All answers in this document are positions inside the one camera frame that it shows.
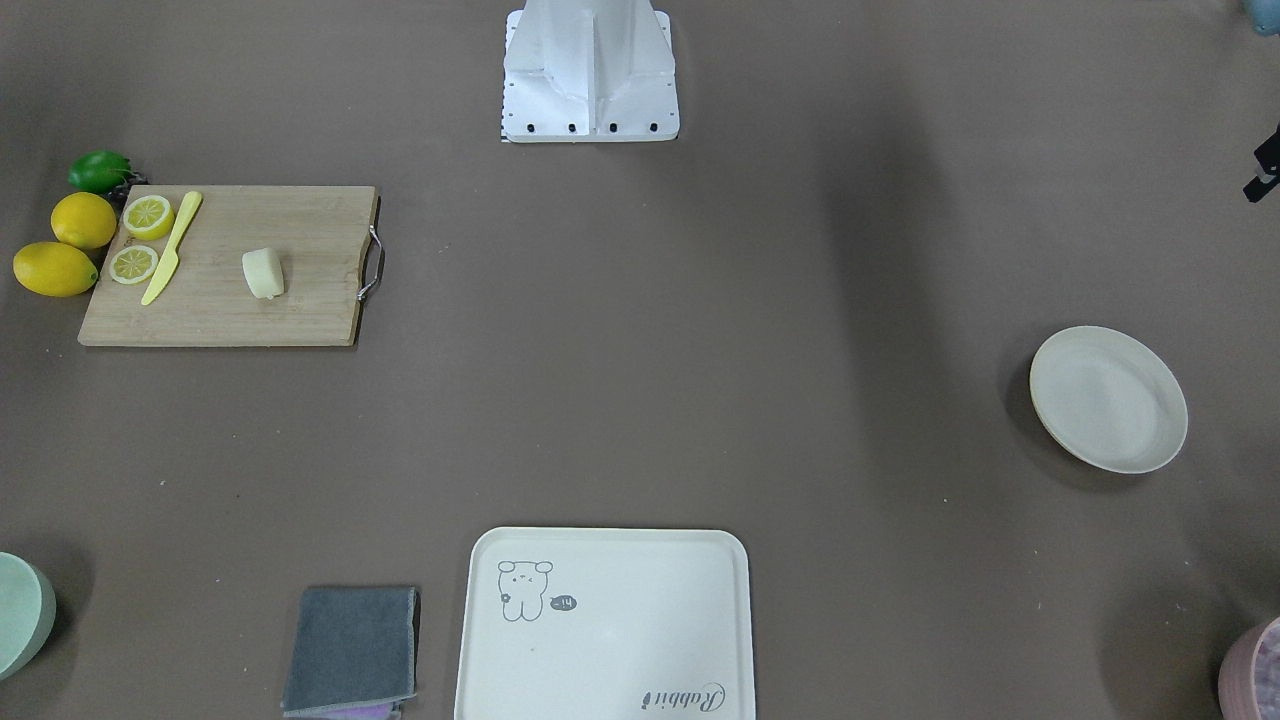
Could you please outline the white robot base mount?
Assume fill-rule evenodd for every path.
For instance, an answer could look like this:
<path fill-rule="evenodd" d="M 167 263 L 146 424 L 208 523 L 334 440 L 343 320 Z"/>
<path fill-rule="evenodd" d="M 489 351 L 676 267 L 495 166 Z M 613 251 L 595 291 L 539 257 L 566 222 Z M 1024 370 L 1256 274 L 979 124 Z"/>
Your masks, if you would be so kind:
<path fill-rule="evenodd" d="M 671 18 L 649 1 L 527 1 L 506 18 L 503 69 L 506 142 L 678 137 Z"/>

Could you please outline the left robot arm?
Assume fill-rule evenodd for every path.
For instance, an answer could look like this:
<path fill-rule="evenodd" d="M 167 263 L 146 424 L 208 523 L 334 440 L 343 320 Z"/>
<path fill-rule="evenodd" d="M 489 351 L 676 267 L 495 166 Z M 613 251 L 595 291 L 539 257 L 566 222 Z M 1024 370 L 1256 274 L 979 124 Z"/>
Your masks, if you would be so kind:
<path fill-rule="evenodd" d="M 1279 127 L 1253 151 L 1254 178 L 1242 190 L 1249 202 L 1261 201 L 1279 186 Z"/>

